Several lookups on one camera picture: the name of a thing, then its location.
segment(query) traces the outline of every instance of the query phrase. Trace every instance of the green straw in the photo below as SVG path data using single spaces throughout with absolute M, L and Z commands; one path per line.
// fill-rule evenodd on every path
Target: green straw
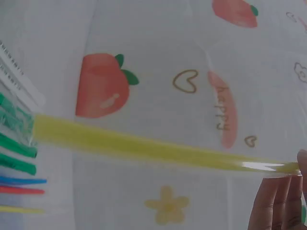
M 29 147 L 24 144 L 18 143 L 17 141 L 8 138 L 7 136 L 0 133 L 0 146 L 7 150 L 16 152 L 26 157 L 36 158 L 37 149 L 35 147 Z
M 24 161 L 20 161 L 13 157 L 6 156 L 2 153 L 0 153 L 0 165 L 7 167 L 7 168 L 15 169 L 18 171 L 22 171 L 30 175 L 36 174 L 35 165 L 24 162 Z

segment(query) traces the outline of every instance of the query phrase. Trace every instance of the fingertip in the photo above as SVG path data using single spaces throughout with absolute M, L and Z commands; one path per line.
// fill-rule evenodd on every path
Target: fingertip
M 301 149 L 297 154 L 297 161 L 300 162 L 306 162 L 307 163 L 307 151 L 304 149 Z

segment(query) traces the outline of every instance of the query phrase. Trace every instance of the red oval shape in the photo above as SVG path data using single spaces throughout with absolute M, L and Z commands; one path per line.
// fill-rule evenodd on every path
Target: red oval shape
M 219 123 L 217 125 L 217 129 L 223 130 L 222 145 L 228 149 L 233 146 L 237 136 L 238 120 L 236 104 L 228 85 L 216 73 L 209 71 L 208 80 L 210 84 L 215 88 L 218 98 L 221 97 L 224 99 L 221 101 L 224 108 L 224 116 L 227 117 L 227 122 L 225 121 L 225 124 L 227 123 L 226 125 L 228 128 L 225 128 L 225 124 L 223 129 L 219 128 Z

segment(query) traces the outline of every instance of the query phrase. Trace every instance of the finger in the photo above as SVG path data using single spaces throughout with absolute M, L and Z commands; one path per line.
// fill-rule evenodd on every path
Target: finger
M 284 230 L 290 229 L 302 222 L 302 179 L 301 176 L 291 177 L 282 226 Z
M 272 228 L 273 203 L 279 178 L 263 179 L 252 209 L 248 230 L 269 230 Z
M 273 204 L 272 230 L 282 229 L 285 203 L 287 201 L 291 177 L 279 178 L 278 189 Z
M 301 149 L 297 154 L 297 161 L 299 169 L 303 175 L 303 194 L 307 198 L 307 151 Z

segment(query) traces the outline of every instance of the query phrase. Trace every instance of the yellow straw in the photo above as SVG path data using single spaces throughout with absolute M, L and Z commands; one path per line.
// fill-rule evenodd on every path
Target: yellow straw
M 297 163 L 231 155 L 214 150 L 169 144 L 36 115 L 34 138 L 86 152 L 132 160 L 164 161 L 222 170 L 297 173 Z
M 12 207 L 12 206 L 0 206 L 0 212 L 14 212 L 25 214 L 43 214 L 44 210 L 38 208 L 24 208 L 24 207 Z

